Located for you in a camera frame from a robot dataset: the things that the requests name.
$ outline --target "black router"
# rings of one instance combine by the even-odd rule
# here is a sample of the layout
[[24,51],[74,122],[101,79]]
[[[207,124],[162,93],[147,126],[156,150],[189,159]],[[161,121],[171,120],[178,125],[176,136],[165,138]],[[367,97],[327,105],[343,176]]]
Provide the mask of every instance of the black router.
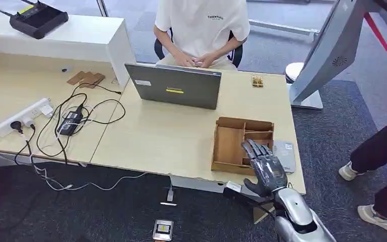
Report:
[[37,3],[28,0],[21,1],[30,4],[31,7],[15,15],[2,10],[0,12],[10,17],[10,25],[13,29],[35,39],[42,39],[51,30],[69,19],[67,12],[62,12],[39,1]]

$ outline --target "wooden box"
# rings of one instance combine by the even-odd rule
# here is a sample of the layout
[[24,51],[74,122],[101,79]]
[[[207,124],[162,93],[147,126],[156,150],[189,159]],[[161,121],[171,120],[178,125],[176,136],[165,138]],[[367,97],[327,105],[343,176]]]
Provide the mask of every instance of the wooden box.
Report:
[[274,124],[256,120],[220,117],[214,131],[214,148],[211,170],[243,175],[255,175],[250,159],[241,146],[245,139],[252,139],[274,146]]

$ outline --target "gray laptop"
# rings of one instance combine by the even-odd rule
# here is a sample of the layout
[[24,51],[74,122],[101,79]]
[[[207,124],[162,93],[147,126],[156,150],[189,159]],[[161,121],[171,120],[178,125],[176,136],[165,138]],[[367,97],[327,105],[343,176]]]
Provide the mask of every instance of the gray laptop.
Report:
[[140,97],[146,100],[216,109],[220,72],[170,66],[125,64]]

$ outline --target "speaker grille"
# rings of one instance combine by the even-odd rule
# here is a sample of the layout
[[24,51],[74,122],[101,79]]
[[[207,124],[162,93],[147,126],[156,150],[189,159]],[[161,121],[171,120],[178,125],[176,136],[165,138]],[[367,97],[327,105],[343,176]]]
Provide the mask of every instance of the speaker grille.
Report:
[[340,56],[340,57],[337,57],[336,59],[334,59],[332,64],[335,67],[340,67],[340,66],[343,66],[344,64],[346,64],[346,62],[348,62],[348,59],[346,57]]

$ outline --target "person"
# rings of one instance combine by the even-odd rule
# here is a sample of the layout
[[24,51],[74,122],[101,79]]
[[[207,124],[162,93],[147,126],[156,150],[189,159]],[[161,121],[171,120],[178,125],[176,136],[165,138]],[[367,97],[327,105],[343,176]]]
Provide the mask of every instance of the person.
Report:
[[[387,126],[351,153],[351,161],[339,169],[340,176],[353,180],[387,164]],[[359,206],[358,214],[366,222],[387,230],[387,186],[374,196],[374,204]]]
[[250,33],[246,0],[160,0],[154,33],[169,51],[159,65],[237,70],[227,54]]

